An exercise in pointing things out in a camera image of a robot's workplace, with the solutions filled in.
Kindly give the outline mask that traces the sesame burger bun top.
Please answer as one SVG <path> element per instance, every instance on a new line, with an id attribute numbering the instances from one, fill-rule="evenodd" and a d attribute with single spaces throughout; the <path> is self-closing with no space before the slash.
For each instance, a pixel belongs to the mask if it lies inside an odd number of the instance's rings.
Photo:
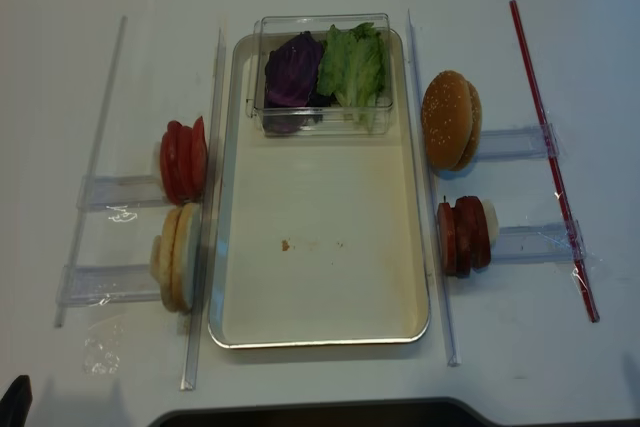
<path id="1" fill-rule="evenodd" d="M 427 87 L 421 107 L 426 154 L 437 170 L 451 170 L 469 142 L 473 120 L 469 84 L 453 70 L 437 74 Z"/>

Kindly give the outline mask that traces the clear rod far left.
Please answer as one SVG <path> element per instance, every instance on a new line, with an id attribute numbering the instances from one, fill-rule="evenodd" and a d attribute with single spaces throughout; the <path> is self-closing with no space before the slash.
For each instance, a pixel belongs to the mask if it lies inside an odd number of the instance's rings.
<path id="1" fill-rule="evenodd" d="M 124 38 L 126 36 L 126 29 L 128 25 L 128 17 L 123 15 L 119 21 L 116 41 L 113 48 L 107 80 L 101 100 L 100 111 L 98 121 L 95 129 L 94 139 L 92 142 L 91 152 L 88 158 L 88 165 L 85 175 L 82 177 L 81 186 L 78 193 L 78 199 L 76 203 L 76 220 L 73 230 L 73 237 L 69 247 L 69 253 L 67 261 L 63 266 L 57 295 L 56 295 L 56 312 L 54 316 L 53 326 L 55 329 L 62 328 L 64 326 L 67 314 L 67 296 L 69 288 L 72 286 L 73 279 L 76 272 L 77 260 L 82 243 L 83 231 L 86 222 L 87 202 L 90 194 L 94 188 L 95 173 L 100 156 L 101 146 L 104 137 L 104 130 L 109 114 L 111 105 L 111 99 L 113 95 L 113 89 L 117 78 L 118 66 L 120 62 L 122 46 Z"/>

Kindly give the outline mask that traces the green lettuce leaf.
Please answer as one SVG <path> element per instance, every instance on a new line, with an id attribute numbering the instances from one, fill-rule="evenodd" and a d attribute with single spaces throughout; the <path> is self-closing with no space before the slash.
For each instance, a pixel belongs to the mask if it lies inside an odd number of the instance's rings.
<path id="1" fill-rule="evenodd" d="M 351 119 L 372 133 L 374 108 L 385 87 L 385 63 L 382 35 L 372 22 L 348 30 L 332 25 L 319 64 L 317 92 L 350 108 Z"/>

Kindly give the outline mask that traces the meat patty slice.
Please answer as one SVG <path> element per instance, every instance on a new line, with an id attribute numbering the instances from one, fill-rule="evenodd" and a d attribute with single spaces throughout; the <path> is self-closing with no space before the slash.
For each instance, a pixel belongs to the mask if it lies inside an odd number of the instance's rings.
<path id="1" fill-rule="evenodd" d="M 488 224 L 481 201 L 472 196 L 469 200 L 476 219 L 475 270 L 487 267 L 491 262 L 491 244 Z"/>
<path id="2" fill-rule="evenodd" d="M 453 209 L 456 232 L 456 276 L 470 275 L 474 261 L 476 220 L 472 208 L 464 198 L 456 201 Z"/>
<path id="3" fill-rule="evenodd" d="M 437 218 L 443 273 L 446 276 L 458 277 L 456 223 L 453 209 L 447 202 L 438 205 Z"/>

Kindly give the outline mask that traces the clear plastic container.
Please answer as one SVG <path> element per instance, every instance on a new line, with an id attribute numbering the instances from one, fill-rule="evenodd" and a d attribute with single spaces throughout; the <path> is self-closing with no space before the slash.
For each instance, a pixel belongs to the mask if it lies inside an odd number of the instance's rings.
<path id="1" fill-rule="evenodd" d="M 268 137 L 381 135 L 394 106 L 391 54 L 384 13 L 264 17 L 246 114 Z"/>

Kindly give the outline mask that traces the purple cabbage leaf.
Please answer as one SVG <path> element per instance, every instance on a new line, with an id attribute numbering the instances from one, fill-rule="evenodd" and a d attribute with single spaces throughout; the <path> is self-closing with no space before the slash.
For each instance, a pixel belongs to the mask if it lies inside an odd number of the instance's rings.
<path id="1" fill-rule="evenodd" d="M 323 53 L 323 43 L 315 40 L 309 31 L 296 35 L 270 52 L 265 66 L 264 109 L 267 112 L 278 110 L 279 113 L 264 115 L 266 132 L 289 135 L 297 132 L 309 119 L 314 122 L 322 119 L 321 115 L 290 115 L 285 111 L 330 104 L 331 97 L 317 91 Z"/>

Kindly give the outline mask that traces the clear holder upper right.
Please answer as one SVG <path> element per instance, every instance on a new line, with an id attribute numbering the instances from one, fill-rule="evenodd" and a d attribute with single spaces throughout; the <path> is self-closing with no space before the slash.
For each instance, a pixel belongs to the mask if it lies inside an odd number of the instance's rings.
<path id="1" fill-rule="evenodd" d="M 558 154 L 553 126 L 544 124 L 482 131 L 474 158 L 478 162 L 502 162 L 550 159 L 557 158 Z"/>

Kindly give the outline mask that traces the middle meat patty slice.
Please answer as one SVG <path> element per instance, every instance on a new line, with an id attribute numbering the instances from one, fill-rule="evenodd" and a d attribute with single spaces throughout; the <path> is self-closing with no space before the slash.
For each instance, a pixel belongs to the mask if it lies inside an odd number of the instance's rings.
<path id="1" fill-rule="evenodd" d="M 464 198 L 456 201 L 453 209 L 456 232 L 456 276 L 470 275 L 474 261 L 476 220 L 472 208 Z"/>

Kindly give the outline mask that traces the rear bread slice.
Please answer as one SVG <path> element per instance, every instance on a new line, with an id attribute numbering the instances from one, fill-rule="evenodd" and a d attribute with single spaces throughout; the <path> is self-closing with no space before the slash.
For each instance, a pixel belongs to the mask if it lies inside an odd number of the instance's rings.
<path id="1" fill-rule="evenodd" d="M 162 233 L 154 238 L 151 252 L 151 274 L 159 284 L 161 301 L 169 312 L 177 311 L 171 277 L 173 247 L 181 211 L 181 207 L 175 207 L 167 213 Z"/>

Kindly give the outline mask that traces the clear holder lower right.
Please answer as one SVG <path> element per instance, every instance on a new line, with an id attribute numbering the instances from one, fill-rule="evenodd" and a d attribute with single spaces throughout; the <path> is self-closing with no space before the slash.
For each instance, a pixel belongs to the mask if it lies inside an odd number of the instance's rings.
<path id="1" fill-rule="evenodd" d="M 576 221 L 503 227 L 491 248 L 495 264 L 583 261 L 586 248 Z"/>

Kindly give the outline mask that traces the cream metal tray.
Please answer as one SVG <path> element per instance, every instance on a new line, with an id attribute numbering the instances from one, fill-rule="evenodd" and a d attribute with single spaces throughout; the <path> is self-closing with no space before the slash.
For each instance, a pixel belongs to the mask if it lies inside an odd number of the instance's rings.
<path id="1" fill-rule="evenodd" d="M 401 38 L 381 136 L 269 138 L 246 115 L 250 38 L 233 53 L 208 330 L 226 349 L 402 344 L 429 324 L 425 187 Z"/>

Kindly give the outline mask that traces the clear holder upper left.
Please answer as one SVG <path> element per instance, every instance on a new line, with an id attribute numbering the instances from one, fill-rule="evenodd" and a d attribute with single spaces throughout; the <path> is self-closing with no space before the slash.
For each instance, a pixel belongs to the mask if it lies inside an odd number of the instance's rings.
<path id="1" fill-rule="evenodd" d="M 84 176 L 76 207 L 98 212 L 116 207 L 148 208 L 168 206 L 169 200 L 151 175 Z"/>

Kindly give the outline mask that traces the white onion slice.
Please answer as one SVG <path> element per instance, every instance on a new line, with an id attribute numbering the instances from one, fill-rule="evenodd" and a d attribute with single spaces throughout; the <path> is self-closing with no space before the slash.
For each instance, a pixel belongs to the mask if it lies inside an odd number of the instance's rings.
<path id="1" fill-rule="evenodd" d="M 496 209 L 494 204 L 489 199 L 483 199 L 481 203 L 485 215 L 489 243 L 491 247 L 494 247 L 500 233 L 500 226 Z"/>

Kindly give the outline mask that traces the clear rail right of tray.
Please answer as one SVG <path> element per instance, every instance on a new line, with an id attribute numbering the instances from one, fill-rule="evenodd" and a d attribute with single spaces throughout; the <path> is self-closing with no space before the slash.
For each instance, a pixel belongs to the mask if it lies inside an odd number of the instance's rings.
<path id="1" fill-rule="evenodd" d="M 437 186 L 434 179 L 434 172 L 429 164 L 426 155 L 425 137 L 421 122 L 421 109 L 422 100 L 424 95 L 424 89 L 422 88 L 419 56 L 416 43 L 416 33 L 412 22 L 411 11 L 407 10 L 406 14 L 406 35 L 407 35 L 407 49 L 409 53 L 409 63 L 412 70 L 412 85 L 413 95 L 415 99 L 417 109 L 417 133 L 420 140 L 420 155 L 424 166 L 424 178 L 425 186 L 427 190 L 427 210 L 429 216 L 429 229 L 432 252 L 434 256 L 434 277 L 435 286 L 437 290 L 437 299 L 439 304 L 439 312 L 441 317 L 441 326 L 443 331 L 444 350 L 446 364 L 448 367 L 458 367 L 461 365 L 461 359 L 458 352 L 458 340 L 456 338 L 455 326 L 453 323 L 453 316 L 451 310 L 451 303 L 449 298 L 449 289 L 447 284 L 447 278 L 444 275 L 441 261 L 442 249 L 440 246 L 440 229 L 437 218 Z"/>

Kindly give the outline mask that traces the clear holder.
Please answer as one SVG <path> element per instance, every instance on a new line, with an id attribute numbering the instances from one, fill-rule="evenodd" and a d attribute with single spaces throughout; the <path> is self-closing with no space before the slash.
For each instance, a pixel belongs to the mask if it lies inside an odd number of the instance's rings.
<path id="1" fill-rule="evenodd" d="M 557 158 L 558 154 L 553 126 L 544 124 L 482 131 L 474 158 L 478 162 L 502 162 L 550 159 Z"/>
<path id="2" fill-rule="evenodd" d="M 491 248 L 495 264 L 583 261 L 586 248 L 576 221 L 503 227 Z"/>
<path id="3" fill-rule="evenodd" d="M 169 200 L 151 175 L 84 176 L 76 207 L 98 212 L 116 207 L 148 208 L 168 206 Z"/>
<path id="4" fill-rule="evenodd" d="M 56 296 L 59 305 L 71 307 L 159 300 L 159 285 L 146 264 L 65 266 Z"/>

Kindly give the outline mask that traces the red plastic rod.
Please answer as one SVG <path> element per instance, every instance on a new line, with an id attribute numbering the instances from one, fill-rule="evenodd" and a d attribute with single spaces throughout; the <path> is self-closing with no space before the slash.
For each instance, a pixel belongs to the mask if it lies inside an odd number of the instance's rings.
<path id="1" fill-rule="evenodd" d="M 589 321 L 591 323 L 598 323 L 600 321 L 600 315 L 597 310 L 595 298 L 593 296 L 589 277 L 587 274 L 585 265 L 586 254 L 580 226 L 574 218 L 568 199 L 562 171 L 559 164 L 559 148 L 557 147 L 557 142 L 555 140 L 553 126 L 548 121 L 546 110 L 544 108 L 541 92 L 534 70 L 534 65 L 527 43 L 524 26 L 522 23 L 522 18 L 516 0 L 509 1 L 509 9 L 517 35 L 518 45 L 520 48 L 521 57 L 523 60 L 524 69 L 526 72 L 538 123 L 542 130 L 543 138 L 548 151 L 548 163 L 555 188 L 554 195 L 560 207 L 563 222 L 565 224 L 569 247 L 571 248 L 573 255 L 574 268 L 572 270 L 572 277 L 581 295 Z"/>

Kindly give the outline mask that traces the rear meat patty slice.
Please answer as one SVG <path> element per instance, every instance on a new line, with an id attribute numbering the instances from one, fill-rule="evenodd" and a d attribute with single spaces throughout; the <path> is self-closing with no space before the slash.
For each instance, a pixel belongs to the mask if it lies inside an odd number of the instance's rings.
<path id="1" fill-rule="evenodd" d="M 475 270 L 487 267 L 491 262 L 491 244 L 488 224 L 481 201 L 472 196 L 469 200 L 476 219 Z"/>

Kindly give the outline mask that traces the front meat patty slice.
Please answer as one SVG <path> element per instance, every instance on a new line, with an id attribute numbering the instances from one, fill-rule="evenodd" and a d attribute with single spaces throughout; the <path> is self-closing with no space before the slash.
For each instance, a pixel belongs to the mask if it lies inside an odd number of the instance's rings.
<path id="1" fill-rule="evenodd" d="M 443 273 L 446 276 L 458 277 L 456 223 L 453 209 L 447 202 L 438 205 L 437 218 Z"/>

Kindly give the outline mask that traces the white bread slice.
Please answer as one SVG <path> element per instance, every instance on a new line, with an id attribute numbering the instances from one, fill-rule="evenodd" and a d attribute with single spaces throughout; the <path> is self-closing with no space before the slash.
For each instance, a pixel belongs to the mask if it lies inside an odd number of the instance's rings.
<path id="1" fill-rule="evenodd" d="M 197 203 L 186 204 L 179 216 L 173 252 L 171 289 L 172 298 L 179 312 L 187 313 L 193 305 L 196 254 L 200 239 L 201 207 Z"/>

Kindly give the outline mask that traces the clear holder lower left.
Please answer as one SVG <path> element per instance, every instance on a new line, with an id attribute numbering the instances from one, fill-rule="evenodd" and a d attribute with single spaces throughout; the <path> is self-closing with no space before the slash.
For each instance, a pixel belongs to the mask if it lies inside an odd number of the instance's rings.
<path id="1" fill-rule="evenodd" d="M 159 285 L 146 264 L 65 266 L 56 296 L 59 305 L 71 307 L 159 300 Z"/>

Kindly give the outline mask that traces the burger bun bottom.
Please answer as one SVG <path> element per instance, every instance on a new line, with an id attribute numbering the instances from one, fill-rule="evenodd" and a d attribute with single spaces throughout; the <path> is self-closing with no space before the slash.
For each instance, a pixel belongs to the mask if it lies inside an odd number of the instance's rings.
<path id="1" fill-rule="evenodd" d="M 472 129 L 462 156 L 458 163 L 453 167 L 454 171 L 460 171 L 471 163 L 479 146 L 482 129 L 482 105 L 479 94 L 471 82 L 467 82 L 467 84 L 471 100 Z"/>

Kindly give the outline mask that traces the red tomato slices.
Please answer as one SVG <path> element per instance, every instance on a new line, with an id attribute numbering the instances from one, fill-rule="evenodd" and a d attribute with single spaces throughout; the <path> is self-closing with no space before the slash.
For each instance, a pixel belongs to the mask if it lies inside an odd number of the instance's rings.
<path id="1" fill-rule="evenodd" d="M 198 117 L 192 126 L 171 120 L 157 158 L 161 187 L 168 201 L 181 205 L 199 200 L 204 193 L 208 164 L 203 117 Z"/>

